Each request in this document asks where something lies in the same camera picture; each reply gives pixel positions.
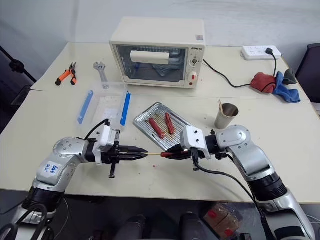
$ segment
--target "black chair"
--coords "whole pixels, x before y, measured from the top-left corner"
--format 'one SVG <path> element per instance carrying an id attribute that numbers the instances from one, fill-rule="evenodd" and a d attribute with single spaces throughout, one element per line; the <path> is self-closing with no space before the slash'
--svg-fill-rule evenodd
<path id="1" fill-rule="evenodd" d="M 295 77 L 310 101 L 320 103 L 320 43 L 308 45 Z"/>

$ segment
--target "baking tray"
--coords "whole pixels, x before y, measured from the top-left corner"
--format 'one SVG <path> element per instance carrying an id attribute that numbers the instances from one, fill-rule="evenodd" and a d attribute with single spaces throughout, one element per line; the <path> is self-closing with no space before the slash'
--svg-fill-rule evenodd
<path id="1" fill-rule="evenodd" d="M 174 134 L 170 134 L 168 131 L 168 127 L 165 122 L 165 113 L 170 114 L 172 124 L 175 128 Z M 149 118 L 154 118 L 161 130 L 165 132 L 164 139 L 161 139 L 152 128 L 149 123 Z M 185 126 L 193 126 L 160 102 L 156 102 L 139 116 L 137 116 L 133 120 L 133 125 L 135 125 L 141 132 L 143 132 L 164 151 L 167 151 L 169 148 L 172 148 L 177 144 L 180 144 L 180 132 Z"/>

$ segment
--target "sausage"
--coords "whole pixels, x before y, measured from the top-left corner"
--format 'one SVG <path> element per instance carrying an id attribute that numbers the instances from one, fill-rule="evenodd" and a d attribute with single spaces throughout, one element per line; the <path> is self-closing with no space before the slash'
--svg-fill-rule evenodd
<path id="1" fill-rule="evenodd" d="M 168 127 L 169 133 L 174 134 L 176 132 L 176 129 L 175 129 L 174 125 L 172 124 L 169 113 L 167 113 L 167 112 L 165 113 L 164 120 L 165 120 L 166 126 Z"/>
<path id="2" fill-rule="evenodd" d="M 160 154 L 160 156 L 161 156 L 162 158 L 170 157 L 171 155 L 173 155 L 172 152 L 166 152 L 166 151 L 163 151 L 163 152 L 161 152 L 161 154 Z"/>
<path id="3" fill-rule="evenodd" d="M 152 117 L 149 118 L 149 123 L 151 127 L 155 130 L 155 132 L 158 134 L 159 138 L 164 139 L 165 133 L 161 130 L 161 128 L 158 126 L 158 124 Z"/>

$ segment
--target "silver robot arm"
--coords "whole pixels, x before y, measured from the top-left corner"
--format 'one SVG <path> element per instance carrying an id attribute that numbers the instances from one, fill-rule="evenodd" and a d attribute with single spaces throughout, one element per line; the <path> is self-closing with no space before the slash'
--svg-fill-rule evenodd
<path id="1" fill-rule="evenodd" d="M 26 199 L 17 208 L 11 221 L 13 225 L 21 222 L 16 239 L 30 239 L 37 225 L 43 221 L 44 216 L 40 211 L 34 209 L 30 212 L 34 206 L 43 205 L 46 208 L 45 226 L 52 221 L 79 164 L 111 164 L 109 178 L 113 179 L 116 164 L 121 160 L 133 161 L 147 156 L 144 153 L 148 151 L 142 148 L 120 146 L 120 131 L 111 129 L 108 120 L 97 131 L 97 139 L 66 137 L 54 145 L 52 153 L 40 164 Z M 52 230 L 49 227 L 44 227 L 36 239 L 44 239 L 42 237 L 50 231 Z M 0 240 L 5 239 L 7 234 L 8 231 L 0 234 Z"/>
<path id="2" fill-rule="evenodd" d="M 221 153 L 232 154 L 234 164 L 265 215 L 266 222 L 262 224 L 267 223 L 269 234 L 274 239 L 316 239 L 306 214 L 285 187 L 264 151 L 251 141 L 248 129 L 232 125 L 204 138 L 201 129 L 187 126 L 181 132 L 180 139 L 182 148 L 199 150 L 207 159 L 208 153 L 216 156 Z M 191 158 L 198 158 L 198 151 L 191 151 Z"/>

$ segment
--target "white wall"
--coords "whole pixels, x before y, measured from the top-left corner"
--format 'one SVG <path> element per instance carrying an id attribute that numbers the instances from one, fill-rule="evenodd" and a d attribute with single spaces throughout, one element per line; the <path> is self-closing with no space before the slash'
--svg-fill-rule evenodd
<path id="1" fill-rule="evenodd" d="M 207 45 L 276 45 L 296 70 L 319 0 L 0 0 L 0 43 L 40 78 L 66 42 L 107 43 L 123 16 L 202 18 Z"/>

